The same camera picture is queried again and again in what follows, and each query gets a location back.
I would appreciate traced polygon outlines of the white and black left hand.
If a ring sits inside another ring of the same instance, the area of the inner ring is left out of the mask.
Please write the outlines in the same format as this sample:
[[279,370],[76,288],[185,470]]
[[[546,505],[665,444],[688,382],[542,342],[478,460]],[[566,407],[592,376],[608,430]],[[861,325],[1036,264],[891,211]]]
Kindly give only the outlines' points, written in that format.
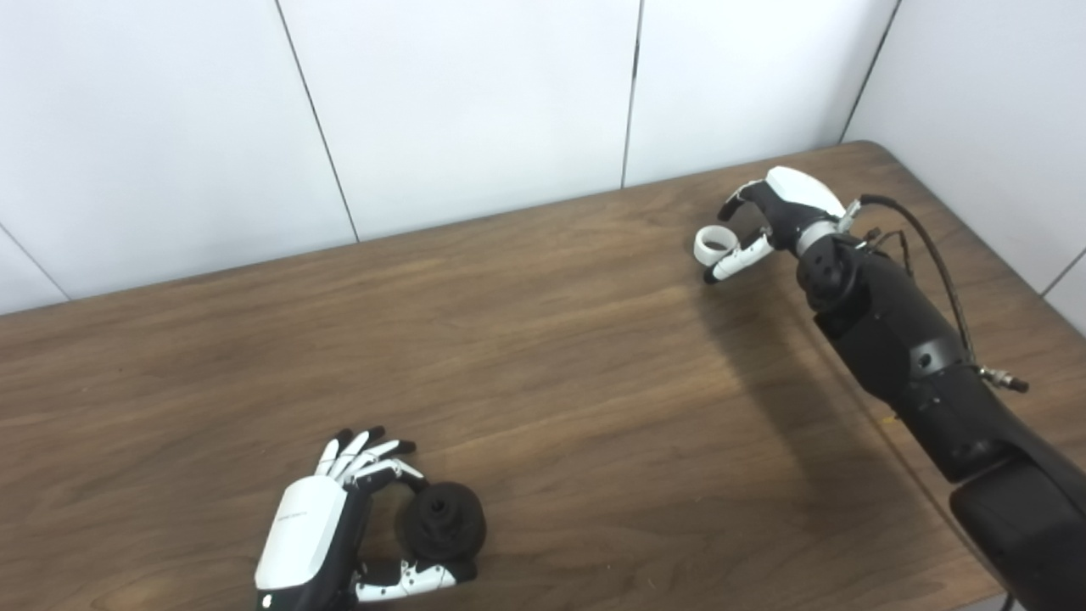
[[[415,449],[384,427],[334,434],[285,488],[255,570],[258,610],[356,610],[476,580],[484,506],[466,485],[429,482],[405,460]],[[406,556],[361,559],[376,495],[394,484],[412,494],[396,522]]]

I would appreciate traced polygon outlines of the white and black right hand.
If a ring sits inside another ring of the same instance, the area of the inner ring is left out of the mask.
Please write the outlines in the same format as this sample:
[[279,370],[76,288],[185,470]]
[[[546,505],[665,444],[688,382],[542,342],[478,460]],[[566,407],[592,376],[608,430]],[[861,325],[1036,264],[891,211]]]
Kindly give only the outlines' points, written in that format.
[[722,225],[705,226],[695,236],[694,256],[705,283],[720,283],[776,251],[799,257],[815,241],[845,233],[850,221],[842,202],[810,174],[775,166],[763,179],[746,182],[727,199],[717,219],[728,222],[744,205],[756,205],[763,226],[745,238]]

